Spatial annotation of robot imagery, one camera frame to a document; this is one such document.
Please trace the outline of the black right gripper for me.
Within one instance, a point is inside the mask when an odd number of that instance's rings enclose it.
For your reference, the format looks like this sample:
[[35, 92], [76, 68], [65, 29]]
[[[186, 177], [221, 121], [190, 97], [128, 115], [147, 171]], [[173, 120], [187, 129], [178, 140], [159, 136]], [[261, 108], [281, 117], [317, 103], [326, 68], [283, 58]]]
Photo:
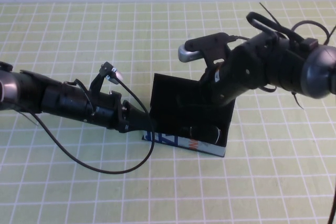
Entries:
[[265, 64], [258, 56], [260, 48], [256, 40], [250, 39], [230, 51], [226, 60], [205, 70], [200, 79], [200, 92], [206, 103], [190, 98], [194, 121], [221, 127], [224, 105], [266, 85]]

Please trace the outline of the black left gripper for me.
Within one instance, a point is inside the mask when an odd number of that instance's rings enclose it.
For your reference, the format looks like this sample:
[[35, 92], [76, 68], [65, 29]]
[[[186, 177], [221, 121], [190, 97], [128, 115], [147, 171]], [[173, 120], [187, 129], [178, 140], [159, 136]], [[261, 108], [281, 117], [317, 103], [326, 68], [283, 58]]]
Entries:
[[129, 101], [121, 102], [122, 95], [112, 91], [107, 93], [89, 92], [86, 122], [120, 133], [132, 131], [152, 131], [152, 122], [146, 112], [141, 111]]

